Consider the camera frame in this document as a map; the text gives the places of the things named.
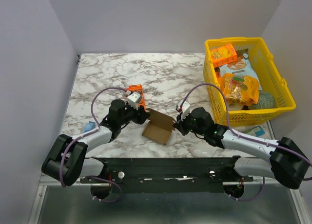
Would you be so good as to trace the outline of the brown cardboard box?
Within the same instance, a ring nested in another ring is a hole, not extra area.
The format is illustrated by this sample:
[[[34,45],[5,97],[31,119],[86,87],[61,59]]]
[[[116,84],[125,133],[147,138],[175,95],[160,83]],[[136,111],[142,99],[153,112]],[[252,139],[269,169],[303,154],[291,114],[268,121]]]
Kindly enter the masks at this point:
[[[175,130],[173,124],[175,120],[161,112],[147,108],[147,112],[150,114],[148,117],[148,124],[142,132],[142,136],[153,140],[161,145],[167,145],[172,131]]]

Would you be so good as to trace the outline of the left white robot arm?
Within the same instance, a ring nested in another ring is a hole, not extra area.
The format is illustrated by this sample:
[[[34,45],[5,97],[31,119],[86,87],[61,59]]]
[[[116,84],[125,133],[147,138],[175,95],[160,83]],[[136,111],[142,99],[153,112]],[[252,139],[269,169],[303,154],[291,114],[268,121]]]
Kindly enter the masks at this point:
[[[143,106],[136,109],[123,100],[112,101],[99,127],[81,135],[59,135],[41,166],[41,172],[63,186],[71,186],[78,178],[85,176],[92,176],[98,183],[104,182],[108,177],[104,162],[86,159],[87,152],[114,141],[130,122],[142,125],[149,117],[150,113]]]

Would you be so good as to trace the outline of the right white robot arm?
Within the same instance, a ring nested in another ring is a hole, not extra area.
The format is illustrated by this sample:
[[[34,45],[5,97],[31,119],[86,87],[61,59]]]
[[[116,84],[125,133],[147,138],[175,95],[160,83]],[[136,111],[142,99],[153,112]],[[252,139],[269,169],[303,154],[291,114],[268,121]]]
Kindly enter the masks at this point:
[[[202,136],[209,145],[237,150],[252,156],[239,158],[235,164],[225,167],[224,175],[230,181],[241,176],[260,176],[276,179],[281,185],[298,189],[310,167],[309,160],[293,140],[268,140],[235,131],[215,123],[203,108],[191,113],[179,114],[173,127],[182,135],[192,132]]]

